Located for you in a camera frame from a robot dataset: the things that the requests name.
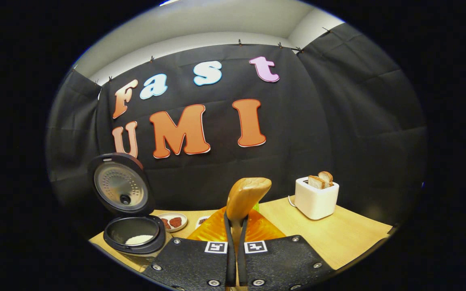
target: bread slice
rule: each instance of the bread slice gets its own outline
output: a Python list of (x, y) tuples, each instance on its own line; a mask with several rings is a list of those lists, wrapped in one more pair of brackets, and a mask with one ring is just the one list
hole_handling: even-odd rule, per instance
[(321, 190), (326, 187), (326, 182), (320, 177), (309, 175), (309, 185)]
[(320, 177), (323, 181), (326, 182), (325, 188), (333, 186), (333, 177), (327, 171), (322, 171), (318, 173), (318, 177)]

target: open lid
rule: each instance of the open lid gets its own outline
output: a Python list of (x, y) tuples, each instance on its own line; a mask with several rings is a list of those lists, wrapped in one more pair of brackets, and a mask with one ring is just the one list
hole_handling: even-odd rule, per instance
[(124, 153), (93, 158), (88, 165), (89, 179), (98, 199), (117, 217), (149, 215), (154, 210), (143, 165)]

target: orange letter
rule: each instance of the orange letter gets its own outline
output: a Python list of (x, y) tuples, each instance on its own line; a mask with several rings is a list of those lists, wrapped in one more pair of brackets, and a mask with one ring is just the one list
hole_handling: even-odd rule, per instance
[(124, 114), (124, 112), (127, 110), (127, 105), (125, 105), (125, 102), (131, 101), (131, 97), (133, 95), (132, 88), (136, 88), (137, 85), (138, 81), (137, 79), (134, 79), (131, 81), (131, 83), (128, 83), (120, 90), (116, 91), (116, 106), (114, 107), (114, 114), (112, 115), (112, 118), (117, 118), (118, 116)]
[(237, 109), (240, 117), (241, 136), (238, 145), (241, 147), (254, 147), (264, 144), (266, 138), (260, 132), (257, 109), (261, 103), (255, 99), (242, 99), (233, 102), (233, 108)]
[(113, 129), (112, 135), (114, 136), (114, 146), (116, 147), (116, 152), (129, 154), (133, 157), (138, 157), (138, 144), (136, 142), (136, 127), (138, 123), (136, 121), (129, 122), (125, 125), (125, 129), (129, 133), (129, 144), (131, 145), (131, 151), (126, 153), (123, 149), (123, 140), (122, 132), (123, 127), (117, 127)]
[(152, 114), (150, 122), (154, 124), (154, 139), (156, 143), (154, 157), (165, 158), (170, 156), (170, 151), (165, 147), (165, 140), (174, 154), (179, 155), (185, 136), (185, 153), (194, 155), (210, 151), (210, 145), (206, 142), (204, 130), (202, 129), (202, 114), (205, 110), (206, 107), (200, 104), (187, 106), (183, 110), (177, 126), (166, 111)]

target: black curtain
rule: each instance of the black curtain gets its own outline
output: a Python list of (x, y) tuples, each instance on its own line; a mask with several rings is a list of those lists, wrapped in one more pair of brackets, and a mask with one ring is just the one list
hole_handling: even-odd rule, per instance
[[(258, 77), (248, 61), (260, 56), (274, 62), (271, 72), (279, 81)], [(220, 81), (193, 83), (193, 68), (203, 61), (222, 64)], [(141, 99), (144, 82), (156, 74), (166, 74), (168, 89)], [(138, 85), (127, 111), (113, 119), (115, 92), (134, 79)], [(243, 148), (237, 144), (240, 123), (232, 103), (248, 98), (261, 102), (258, 118), (267, 140)], [(166, 111), (177, 124), (183, 109), (194, 104), (205, 105), (203, 131), (211, 150), (154, 158), (150, 115)], [(427, 158), (425, 121), (407, 77), (346, 23), (298, 55), (267, 45), (195, 48), (141, 64), (102, 87), (74, 70), (50, 114), (47, 157), (53, 189), (87, 238), (111, 219), (91, 190), (87, 163), (114, 152), (112, 130), (131, 121), (138, 124), (138, 160), (157, 209), (220, 208), (241, 177), (271, 179), (273, 186), (261, 202), (271, 201), (293, 195), (296, 179), (327, 170), (340, 184), (340, 206), (395, 224), (414, 205)], [(122, 139), (125, 151), (130, 150), (127, 131)]]
[(303, 48), (325, 108), (338, 205), (390, 225), (403, 221), (425, 175), (427, 127), (399, 66), (368, 37), (340, 24)]

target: wooden table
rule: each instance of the wooden table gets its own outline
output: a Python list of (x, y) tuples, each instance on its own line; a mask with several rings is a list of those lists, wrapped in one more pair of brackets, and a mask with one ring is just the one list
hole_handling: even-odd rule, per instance
[[(294, 196), (291, 196), (290, 200), (294, 202)], [(179, 212), (186, 215), (187, 225), (171, 233), (174, 237), (186, 238), (195, 230), (200, 217), (211, 215), (215, 211), (154, 210), (152, 214)], [(335, 211), (328, 217), (311, 220), (299, 209), (291, 206), (287, 198), (260, 203), (260, 213), (285, 235), (303, 236), (333, 269), (339, 269), (366, 252), (377, 241), (389, 236), (387, 232), (392, 228), (390, 225), (363, 217), (341, 206), (335, 206)], [(103, 233), (97, 234), (89, 241), (96, 243), (129, 267), (139, 272), (144, 270), (107, 245)]]

